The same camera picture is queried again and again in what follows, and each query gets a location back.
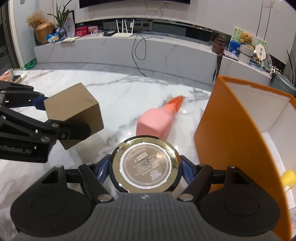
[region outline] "green patterned board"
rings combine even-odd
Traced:
[[[239,42],[242,32],[243,32],[242,29],[234,27],[233,32],[232,32],[232,36],[231,36],[231,40],[235,40],[235,41]],[[262,44],[263,47],[266,47],[266,45],[267,45],[267,42],[265,42],[264,40],[254,36],[254,35],[252,35],[252,39],[253,39],[253,41],[252,41],[253,46],[256,46],[258,44]]]

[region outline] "potted plant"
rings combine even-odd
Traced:
[[[43,20],[43,14],[42,12],[35,12],[32,13],[29,17],[27,17],[26,19],[26,23],[28,24],[29,27],[32,27],[34,29],[34,41],[36,46],[41,45],[41,43],[38,41],[37,37],[36,37],[36,33],[35,30],[36,28],[44,23],[45,21]]]
[[[57,5],[57,11],[56,11],[56,15],[48,13],[48,15],[54,16],[54,18],[57,20],[57,24],[59,25],[59,39],[60,40],[64,40],[67,38],[67,29],[64,27],[65,21],[68,17],[69,14],[69,9],[66,10],[66,6],[71,2],[72,0],[70,0],[69,2],[67,2],[66,5],[64,5],[63,10],[61,11],[61,6],[63,4],[60,5],[60,7],[58,8]]]

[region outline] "white marble tabletop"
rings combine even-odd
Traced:
[[[35,91],[52,96],[72,85],[83,83],[98,100],[105,128],[64,150],[59,141],[53,147],[45,164],[0,160],[0,236],[5,241],[17,232],[10,219],[13,201],[54,165],[77,168],[83,163],[96,163],[125,139],[136,132],[137,118],[150,108],[162,107],[169,99],[185,96],[180,111],[174,119],[167,141],[197,164],[198,156],[193,135],[203,114],[210,92],[162,80],[83,70],[33,70],[26,71],[22,84],[35,87]],[[46,112],[34,107],[16,108],[18,112],[46,121]],[[108,178],[106,189],[116,197],[117,192]],[[180,183],[179,192],[185,187]]]

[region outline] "pink bottle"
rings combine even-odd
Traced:
[[[160,109],[146,111],[138,118],[136,135],[166,139],[173,125],[173,116],[179,111],[183,100],[183,96],[178,96]]]

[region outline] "black tv screen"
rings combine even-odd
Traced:
[[[79,0],[79,7],[89,7],[97,4],[107,3],[107,2],[120,2],[120,1],[138,1],[138,0]],[[190,4],[190,0],[165,0],[170,2],[180,2]]]

